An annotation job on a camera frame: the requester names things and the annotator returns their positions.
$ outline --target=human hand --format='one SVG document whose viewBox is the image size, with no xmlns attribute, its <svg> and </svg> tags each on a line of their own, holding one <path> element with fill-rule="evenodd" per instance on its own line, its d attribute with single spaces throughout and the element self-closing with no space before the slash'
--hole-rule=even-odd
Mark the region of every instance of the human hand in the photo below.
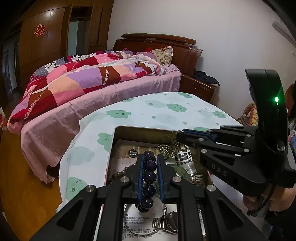
<svg viewBox="0 0 296 241">
<path fill-rule="evenodd" d="M 271 189 L 271 185 L 269 185 L 265 190 L 265 192 L 261 195 L 267 198 L 270 192 L 270 189 Z M 295 195 L 296 195 L 296 184 L 294 185 L 293 188 L 283 188 L 283 187 L 276 186 L 270 198 L 271 204 L 270 204 L 269 210 L 277 211 L 277 212 L 287 210 L 291 206 L 292 202 L 294 201 Z M 244 202 L 244 205 L 250 210 L 257 209 L 260 206 L 260 203 L 258 203 L 257 201 L 257 197 L 249 197 L 249 196 L 243 195 L 243 202 Z"/>
</svg>

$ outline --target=metal bangle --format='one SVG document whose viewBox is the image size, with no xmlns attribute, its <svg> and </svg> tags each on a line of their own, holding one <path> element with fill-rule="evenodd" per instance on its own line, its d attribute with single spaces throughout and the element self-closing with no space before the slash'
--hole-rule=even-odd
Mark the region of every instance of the metal bangle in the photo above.
<svg viewBox="0 0 296 241">
<path fill-rule="evenodd" d="M 133 232 L 128 228 L 128 226 L 127 226 L 127 224 L 126 224 L 126 215 L 125 215 L 125 214 L 127 213 L 128 209 L 129 209 L 129 207 L 130 207 L 131 205 L 132 205 L 132 204 L 125 204 L 125 206 L 124 206 L 124 211 L 123 211 L 123 213 L 124 213 L 123 221 L 124 221 L 124 226 L 125 226 L 125 228 L 126 228 L 131 234 L 136 235 L 136 236 L 141 236 L 141 237 L 150 236 L 150 235 L 153 235 L 153 234 L 157 233 L 158 230 L 159 230 L 159 228 L 155 228 L 155 229 L 153 229 L 153 231 L 152 231 L 151 233 L 148 233 L 148 234 L 136 234 L 136 233 L 133 233 Z M 163 204 L 163 213 L 165 213 L 165 208 L 166 208 L 166 206 L 165 206 L 165 204 Z"/>
</svg>

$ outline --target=black sleeve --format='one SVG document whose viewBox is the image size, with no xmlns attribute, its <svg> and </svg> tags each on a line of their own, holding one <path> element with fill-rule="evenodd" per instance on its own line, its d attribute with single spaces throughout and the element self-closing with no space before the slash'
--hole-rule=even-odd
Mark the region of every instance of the black sleeve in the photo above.
<svg viewBox="0 0 296 241">
<path fill-rule="evenodd" d="M 271 212 L 265 216 L 265 220 L 271 226 L 278 226 L 283 229 L 283 237 L 280 241 L 296 240 L 296 197 L 291 206 L 282 212 Z"/>
</svg>

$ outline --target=chinese character decoration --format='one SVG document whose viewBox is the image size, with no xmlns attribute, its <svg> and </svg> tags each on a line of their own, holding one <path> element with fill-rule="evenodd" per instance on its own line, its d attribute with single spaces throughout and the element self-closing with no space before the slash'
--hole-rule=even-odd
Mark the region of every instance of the chinese character decoration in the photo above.
<svg viewBox="0 0 296 241">
<path fill-rule="evenodd" d="M 34 34 L 36 35 L 36 37 L 38 37 L 43 35 L 44 33 L 45 33 L 45 25 L 39 24 Z"/>
</svg>

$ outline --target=black circular label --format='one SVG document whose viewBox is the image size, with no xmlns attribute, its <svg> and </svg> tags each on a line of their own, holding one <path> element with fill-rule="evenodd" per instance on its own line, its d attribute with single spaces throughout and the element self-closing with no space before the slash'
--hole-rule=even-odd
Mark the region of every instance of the black circular label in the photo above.
<svg viewBox="0 0 296 241">
<path fill-rule="evenodd" d="M 128 155 L 132 158 L 135 158 L 138 156 L 138 151 L 134 150 L 134 149 L 131 149 L 128 151 Z"/>
</svg>

